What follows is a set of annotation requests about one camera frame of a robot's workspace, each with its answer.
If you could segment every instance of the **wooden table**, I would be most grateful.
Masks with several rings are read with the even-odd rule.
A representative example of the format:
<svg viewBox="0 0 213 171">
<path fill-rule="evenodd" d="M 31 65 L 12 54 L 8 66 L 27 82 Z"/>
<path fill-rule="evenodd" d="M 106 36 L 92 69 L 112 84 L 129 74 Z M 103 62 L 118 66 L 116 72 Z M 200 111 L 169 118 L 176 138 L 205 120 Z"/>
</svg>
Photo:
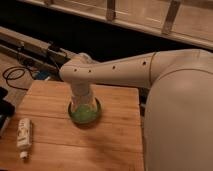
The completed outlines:
<svg viewBox="0 0 213 171">
<path fill-rule="evenodd" d="M 71 94 L 62 82 L 34 81 L 0 139 L 0 170 L 143 171 L 138 91 L 92 85 L 102 117 L 90 127 L 69 119 Z M 20 118 L 32 120 L 33 146 L 23 163 L 16 148 Z"/>
</svg>

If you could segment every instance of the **wooden cutting board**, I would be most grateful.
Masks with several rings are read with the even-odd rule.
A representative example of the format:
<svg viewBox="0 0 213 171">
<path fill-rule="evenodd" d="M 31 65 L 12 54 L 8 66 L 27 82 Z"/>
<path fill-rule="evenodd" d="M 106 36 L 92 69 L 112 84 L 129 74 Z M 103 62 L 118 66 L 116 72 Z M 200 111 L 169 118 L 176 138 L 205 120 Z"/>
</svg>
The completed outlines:
<svg viewBox="0 0 213 171">
<path fill-rule="evenodd" d="M 143 171 L 138 91 L 92 85 L 102 104 L 93 125 L 77 127 L 69 119 L 69 85 L 34 81 L 0 139 L 0 170 Z M 33 123 L 33 145 L 23 163 L 16 148 L 18 121 Z"/>
</svg>

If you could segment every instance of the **metal frame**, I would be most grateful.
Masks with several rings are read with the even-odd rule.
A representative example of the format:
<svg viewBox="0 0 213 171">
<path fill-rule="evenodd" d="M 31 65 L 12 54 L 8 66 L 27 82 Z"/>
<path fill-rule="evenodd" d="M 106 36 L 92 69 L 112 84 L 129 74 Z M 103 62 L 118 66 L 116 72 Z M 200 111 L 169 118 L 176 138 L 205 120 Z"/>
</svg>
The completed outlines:
<svg viewBox="0 0 213 171">
<path fill-rule="evenodd" d="M 107 12 L 106 12 L 106 19 L 107 21 L 113 21 L 116 16 L 115 12 L 115 0 L 107 0 Z"/>
<path fill-rule="evenodd" d="M 163 25 L 162 33 L 170 34 L 172 31 L 172 27 L 177 16 L 179 7 L 181 4 L 181 0 L 172 0 L 169 6 L 169 10 L 166 16 L 166 20 Z"/>
</svg>

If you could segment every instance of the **cable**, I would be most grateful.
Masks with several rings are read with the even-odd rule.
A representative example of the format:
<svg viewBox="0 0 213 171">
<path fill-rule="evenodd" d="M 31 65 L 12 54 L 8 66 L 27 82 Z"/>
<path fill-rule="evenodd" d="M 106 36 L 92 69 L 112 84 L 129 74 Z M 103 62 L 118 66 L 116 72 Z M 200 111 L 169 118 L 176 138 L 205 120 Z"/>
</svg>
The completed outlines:
<svg viewBox="0 0 213 171">
<path fill-rule="evenodd" d="M 20 52 L 23 48 L 18 48 L 17 50 L 17 54 L 16 54 L 16 58 L 17 58 L 17 61 L 21 64 L 21 65 L 24 65 L 24 66 L 14 66 L 14 67 L 10 67 L 10 68 L 7 68 L 3 73 L 2 73 L 2 76 L 3 78 L 6 80 L 6 83 L 9 87 L 12 87 L 12 88 L 15 88 L 15 89 L 19 89 L 19 90 L 28 90 L 27 88 L 22 88 L 22 87 L 17 87 L 17 86 L 14 86 L 14 85 L 11 85 L 9 83 L 10 80 L 17 80 L 17 79 L 20 79 L 21 77 L 23 77 L 26 73 L 26 71 L 29 72 L 30 76 L 32 77 L 32 79 L 34 79 L 33 77 L 33 73 L 34 72 L 37 72 L 38 70 L 32 70 L 28 67 L 28 64 L 27 64 L 27 60 L 23 60 L 21 61 L 21 58 L 20 58 Z M 16 77 L 10 77 L 13 73 L 17 72 L 17 71 L 21 71 L 22 73 L 19 75 L 19 76 L 16 76 Z"/>
<path fill-rule="evenodd" d="M 22 71 L 22 73 L 19 75 L 19 76 L 16 76 L 16 77 L 10 77 L 11 74 L 13 74 L 14 72 L 17 72 L 17 71 Z M 29 72 L 30 76 L 32 77 L 32 79 L 34 79 L 33 75 L 32 75 L 32 70 L 30 70 L 29 68 L 25 67 L 25 66 L 15 66 L 15 67 L 10 67 L 10 68 L 7 68 L 2 76 L 3 78 L 6 80 L 6 83 L 9 87 L 12 87 L 12 88 L 15 88 L 15 89 L 19 89 L 19 90 L 25 90 L 27 91 L 28 89 L 27 88 L 22 88 L 22 87 L 17 87 L 17 86 L 14 86 L 14 85 L 11 85 L 9 83 L 10 80 L 17 80 L 17 79 L 20 79 L 21 77 L 23 77 L 26 73 L 26 71 Z"/>
</svg>

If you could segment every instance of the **green contents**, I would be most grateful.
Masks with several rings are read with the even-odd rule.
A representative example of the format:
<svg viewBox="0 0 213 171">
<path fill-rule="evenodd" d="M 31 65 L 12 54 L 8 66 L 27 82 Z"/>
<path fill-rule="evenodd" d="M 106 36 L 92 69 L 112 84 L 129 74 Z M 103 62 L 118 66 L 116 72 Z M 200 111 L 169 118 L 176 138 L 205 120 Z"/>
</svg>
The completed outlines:
<svg viewBox="0 0 213 171">
<path fill-rule="evenodd" d="M 86 124 L 94 121 L 101 113 L 101 105 L 100 102 L 95 99 L 97 110 L 94 111 L 91 106 L 88 104 L 82 104 L 78 106 L 75 112 L 71 111 L 71 103 L 68 107 L 68 112 L 71 117 L 71 119 L 78 124 Z"/>
</svg>

